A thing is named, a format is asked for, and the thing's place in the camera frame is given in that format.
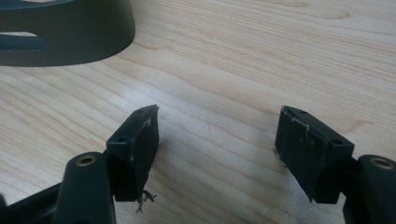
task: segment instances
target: wood grain surface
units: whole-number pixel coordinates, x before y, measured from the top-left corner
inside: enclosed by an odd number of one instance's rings
[[[62,180],[139,107],[160,107],[160,148],[137,214],[118,223],[344,223],[310,203],[273,152],[282,105],[396,160],[393,0],[133,0],[134,43],[96,63],[0,67],[0,192],[15,203]]]

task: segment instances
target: gray plastic object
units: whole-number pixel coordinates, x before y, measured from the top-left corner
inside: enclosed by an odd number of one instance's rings
[[[129,0],[0,0],[0,65],[89,63],[133,40]]]

